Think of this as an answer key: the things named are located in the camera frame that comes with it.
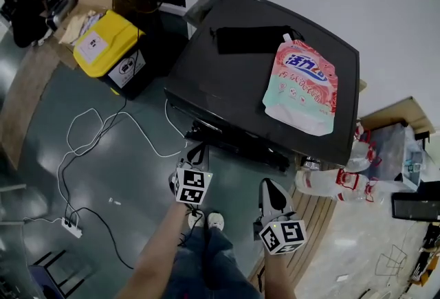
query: pink and white pouch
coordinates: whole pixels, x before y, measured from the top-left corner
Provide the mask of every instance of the pink and white pouch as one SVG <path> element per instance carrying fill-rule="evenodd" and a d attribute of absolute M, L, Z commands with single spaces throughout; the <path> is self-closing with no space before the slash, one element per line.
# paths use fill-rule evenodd
<path fill-rule="evenodd" d="M 264 95 L 266 114 L 308 134 L 330 134 L 337 92 L 335 67 L 315 49 L 286 34 Z"/>

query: plastic bottle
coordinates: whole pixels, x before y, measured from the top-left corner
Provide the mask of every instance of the plastic bottle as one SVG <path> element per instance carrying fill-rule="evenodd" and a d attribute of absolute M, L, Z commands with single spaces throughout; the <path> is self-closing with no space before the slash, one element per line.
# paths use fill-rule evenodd
<path fill-rule="evenodd" d="M 344 192 L 353 191 L 362 181 L 365 186 L 369 181 L 364 175 L 338 170 L 299 170 L 296 173 L 295 184 L 299 191 L 317 197 L 334 197 Z"/>
<path fill-rule="evenodd" d="M 375 202 L 376 181 L 369 181 L 365 176 L 360 178 L 354 190 L 343 190 L 336 195 L 338 201 L 367 201 Z"/>
<path fill-rule="evenodd" d="M 345 171 L 357 173 L 366 170 L 376 159 L 377 153 L 373 144 L 354 141 L 350 159 L 344 167 Z"/>

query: trash bin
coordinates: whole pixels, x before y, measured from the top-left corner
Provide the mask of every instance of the trash bin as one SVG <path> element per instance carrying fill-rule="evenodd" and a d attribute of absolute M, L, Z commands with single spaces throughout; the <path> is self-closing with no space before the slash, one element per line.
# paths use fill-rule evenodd
<path fill-rule="evenodd" d="M 74 58 L 88 76 L 132 100 L 153 78 L 143 51 L 145 38 L 143 31 L 108 10 L 78 39 Z"/>

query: white sneaker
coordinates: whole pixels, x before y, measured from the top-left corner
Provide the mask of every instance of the white sneaker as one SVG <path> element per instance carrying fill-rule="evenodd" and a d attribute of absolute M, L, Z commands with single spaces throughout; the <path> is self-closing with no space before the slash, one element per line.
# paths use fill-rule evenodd
<path fill-rule="evenodd" d="M 188 215 L 188 225 L 190 228 L 203 227 L 205 225 L 205 214 L 201 210 L 196 210 L 194 215 L 191 212 Z"/>
<path fill-rule="evenodd" d="M 218 212 L 212 212 L 208 215 L 208 227 L 217 227 L 223 230 L 225 227 L 225 219 Z"/>

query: wooden floor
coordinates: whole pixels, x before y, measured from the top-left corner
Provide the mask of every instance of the wooden floor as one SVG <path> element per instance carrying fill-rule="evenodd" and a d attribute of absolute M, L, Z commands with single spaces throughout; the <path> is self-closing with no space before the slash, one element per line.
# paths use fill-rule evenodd
<path fill-rule="evenodd" d="M 36 106 L 60 63 L 56 49 L 61 46 L 50 38 L 42 46 L 30 47 L 5 97 L 0 113 L 0 142 L 15 169 Z"/>
<path fill-rule="evenodd" d="M 292 288 L 303 277 L 310 262 L 312 261 L 319 244 L 327 231 L 329 222 L 336 206 L 336 201 L 328 197 L 313 197 L 305 195 L 298 190 L 291 192 L 292 201 L 299 217 L 304 220 L 307 229 L 307 243 L 292 254 L 286 254 L 287 272 Z M 260 260 L 249 276 L 250 282 L 258 289 L 259 274 L 261 274 L 262 289 L 264 292 L 264 256 L 260 254 Z"/>

